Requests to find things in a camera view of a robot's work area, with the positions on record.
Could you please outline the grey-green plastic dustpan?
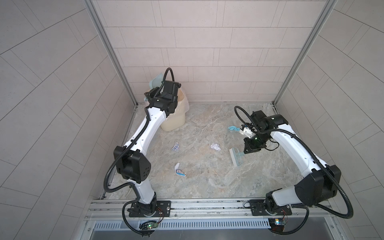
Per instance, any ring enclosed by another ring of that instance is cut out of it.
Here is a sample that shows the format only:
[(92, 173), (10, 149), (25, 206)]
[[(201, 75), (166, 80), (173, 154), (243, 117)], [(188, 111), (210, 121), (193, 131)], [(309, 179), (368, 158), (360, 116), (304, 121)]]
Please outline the grey-green plastic dustpan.
[(159, 74), (154, 79), (152, 79), (149, 83), (150, 89), (160, 87), (163, 82), (163, 77), (164, 77), (163, 74)]

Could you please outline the grey-green hand brush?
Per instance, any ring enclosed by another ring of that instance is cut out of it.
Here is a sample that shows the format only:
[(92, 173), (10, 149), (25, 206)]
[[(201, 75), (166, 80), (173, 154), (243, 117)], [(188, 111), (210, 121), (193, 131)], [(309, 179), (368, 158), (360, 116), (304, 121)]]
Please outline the grey-green hand brush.
[(229, 150), (229, 152), (230, 152), (230, 155), (231, 155), (231, 159), (232, 159), (233, 165), (235, 167), (240, 166), (241, 165), (240, 160), (245, 155), (245, 153), (241, 152), (238, 148), (231, 148)]

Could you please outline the beige trash bin with bag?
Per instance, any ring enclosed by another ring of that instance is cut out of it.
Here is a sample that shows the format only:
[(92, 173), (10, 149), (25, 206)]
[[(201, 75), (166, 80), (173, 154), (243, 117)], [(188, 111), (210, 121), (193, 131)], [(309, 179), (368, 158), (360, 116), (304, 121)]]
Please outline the beige trash bin with bag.
[(173, 114), (170, 114), (167, 119), (161, 124), (161, 128), (170, 132), (181, 126), (186, 122), (186, 112), (189, 111), (190, 105), (188, 98), (182, 88), (178, 90), (178, 105)]

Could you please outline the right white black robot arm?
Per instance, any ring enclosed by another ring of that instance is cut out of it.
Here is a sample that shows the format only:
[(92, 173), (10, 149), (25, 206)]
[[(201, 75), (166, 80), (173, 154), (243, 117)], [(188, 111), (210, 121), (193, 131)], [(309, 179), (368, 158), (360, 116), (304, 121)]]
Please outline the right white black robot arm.
[[(248, 114), (239, 106), (234, 107), (236, 115), (239, 111), (248, 118), (242, 120), (244, 138), (244, 154), (257, 153), (267, 149), (267, 141), (282, 147), (298, 167), (303, 179), (296, 185), (271, 191), (266, 194), (265, 206), (270, 214), (275, 214), (279, 208), (290, 205), (292, 207), (316, 206), (343, 219), (350, 219), (354, 215), (353, 205), (340, 185), (341, 170), (336, 165), (328, 165), (301, 140), (289, 122), (280, 114), (266, 116), (263, 111)], [(341, 195), (347, 213), (339, 213), (321, 203), (336, 195)]]

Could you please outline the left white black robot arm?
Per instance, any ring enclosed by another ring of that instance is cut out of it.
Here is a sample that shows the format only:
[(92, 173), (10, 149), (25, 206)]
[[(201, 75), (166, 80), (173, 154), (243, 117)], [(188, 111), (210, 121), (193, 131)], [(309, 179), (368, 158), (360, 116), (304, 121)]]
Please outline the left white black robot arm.
[[(173, 70), (167, 68), (161, 85), (145, 93), (149, 101), (149, 105), (144, 108), (146, 116), (128, 144), (115, 149), (115, 160), (104, 178), (103, 187), (107, 193), (131, 187), (136, 194), (134, 203), (147, 216), (156, 211), (157, 205), (156, 193), (148, 179), (152, 166), (146, 158), (147, 150), (158, 128), (175, 112), (180, 87), (181, 84), (175, 81)], [(113, 169), (127, 182), (110, 188), (109, 178)]]

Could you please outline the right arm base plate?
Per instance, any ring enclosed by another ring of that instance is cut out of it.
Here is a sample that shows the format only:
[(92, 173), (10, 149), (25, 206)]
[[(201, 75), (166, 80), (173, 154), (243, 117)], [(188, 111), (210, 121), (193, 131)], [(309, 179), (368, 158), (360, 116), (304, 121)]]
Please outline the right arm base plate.
[(289, 205), (279, 207), (275, 209), (268, 210), (265, 200), (249, 200), (243, 204), (243, 207), (250, 209), (252, 216), (291, 216), (292, 209)]

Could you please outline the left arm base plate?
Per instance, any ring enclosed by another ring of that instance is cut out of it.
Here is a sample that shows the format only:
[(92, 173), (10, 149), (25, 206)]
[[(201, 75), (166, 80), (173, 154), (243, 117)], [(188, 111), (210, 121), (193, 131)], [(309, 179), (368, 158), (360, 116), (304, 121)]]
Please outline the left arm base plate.
[(133, 203), (127, 212), (130, 218), (169, 217), (171, 201), (153, 200), (149, 204)]

